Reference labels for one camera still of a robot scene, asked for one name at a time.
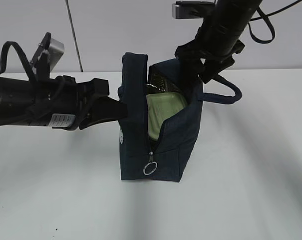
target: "white wall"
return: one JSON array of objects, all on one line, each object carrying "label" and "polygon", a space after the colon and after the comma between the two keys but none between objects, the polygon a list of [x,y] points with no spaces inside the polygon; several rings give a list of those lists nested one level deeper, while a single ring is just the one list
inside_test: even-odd
[{"label": "white wall", "polygon": [[[85,72],[120,71],[125,52],[149,54],[149,63],[170,59],[178,45],[190,41],[199,19],[172,18],[173,0],[69,0]],[[264,0],[266,13],[293,0]],[[248,29],[241,40],[246,48],[235,56],[236,69],[302,68],[302,3],[271,17],[277,37],[272,44],[253,42]],[[270,38],[263,21],[252,23],[261,38]],[[0,0],[0,49],[17,41],[30,58],[45,32],[65,44],[66,53],[55,71],[79,71],[64,1]],[[17,57],[10,57],[8,72],[21,72]]]},{"label": "white wall", "polygon": [[[31,59],[46,32],[51,32],[65,47],[65,54],[55,70],[78,72],[80,68],[64,1],[0,0],[0,53],[6,41],[15,41]],[[7,72],[23,72],[13,49],[8,54]]]}]

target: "zipper pull ring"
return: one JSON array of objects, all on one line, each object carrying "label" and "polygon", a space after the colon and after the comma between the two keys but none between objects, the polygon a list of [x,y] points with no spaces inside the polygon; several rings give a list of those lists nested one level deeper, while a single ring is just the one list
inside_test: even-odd
[{"label": "zipper pull ring", "polygon": [[[148,176],[151,175],[153,172],[155,172],[155,170],[157,169],[157,162],[153,161],[153,155],[154,153],[151,151],[149,153],[150,155],[150,161],[147,165],[145,165],[144,169],[143,169],[143,174]],[[150,165],[154,165],[153,169],[150,172],[146,172],[146,169],[150,166]]]}]

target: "zipper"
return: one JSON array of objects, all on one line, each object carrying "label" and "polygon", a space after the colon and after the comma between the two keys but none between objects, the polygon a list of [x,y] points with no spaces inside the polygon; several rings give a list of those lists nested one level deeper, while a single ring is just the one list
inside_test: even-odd
[{"label": "zipper", "polygon": [[[143,86],[143,95],[144,95],[144,104],[145,104],[145,113],[144,113],[144,122],[145,122],[145,128],[144,128],[144,134],[145,134],[145,137],[146,137],[146,142],[147,142],[147,148],[148,148],[148,152],[149,152],[149,163],[144,167],[143,169],[143,173],[144,175],[148,176],[148,175],[151,175],[153,172],[155,172],[156,168],[157,168],[157,162],[154,161],[154,153],[157,149],[157,147],[159,146],[160,144],[160,141],[162,139],[162,135],[163,135],[163,129],[164,129],[164,123],[162,124],[162,127],[161,127],[161,130],[160,130],[160,133],[159,133],[159,138],[158,140],[156,141],[156,144],[151,147],[151,143],[150,143],[150,136],[149,136],[149,132],[148,132],[148,105],[147,105],[147,99],[146,99],[146,94],[147,94],[147,82],[148,80],[146,81],[146,83],[144,84]],[[150,166],[150,165],[154,165],[154,168],[151,172],[146,172],[146,169]]]}]

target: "metal bracket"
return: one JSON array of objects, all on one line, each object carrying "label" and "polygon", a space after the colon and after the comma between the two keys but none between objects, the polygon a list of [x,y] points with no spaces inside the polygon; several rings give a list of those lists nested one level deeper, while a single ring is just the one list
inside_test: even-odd
[{"label": "metal bracket", "polygon": [[209,1],[177,1],[173,4],[173,18],[202,19],[214,9],[215,4]]},{"label": "metal bracket", "polygon": [[47,32],[43,40],[39,43],[35,54],[30,61],[30,65],[37,70],[36,64],[40,61],[42,55],[47,55],[47,64],[51,72],[58,61],[64,54],[64,44],[51,37],[51,33]]}]

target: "metal ring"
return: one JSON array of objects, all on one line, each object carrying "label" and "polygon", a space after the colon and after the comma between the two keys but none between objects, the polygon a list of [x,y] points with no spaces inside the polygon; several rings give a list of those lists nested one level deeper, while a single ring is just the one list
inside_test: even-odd
[{"label": "metal ring", "polygon": [[[151,164],[155,164],[154,169],[151,172],[146,173],[145,171],[146,171],[147,167],[150,166]],[[155,172],[156,169],[157,169],[157,162],[152,161],[152,162],[149,162],[147,165],[145,165],[145,167],[143,169],[143,173],[144,173],[144,175],[148,176],[148,175],[151,175],[153,172]]]}]

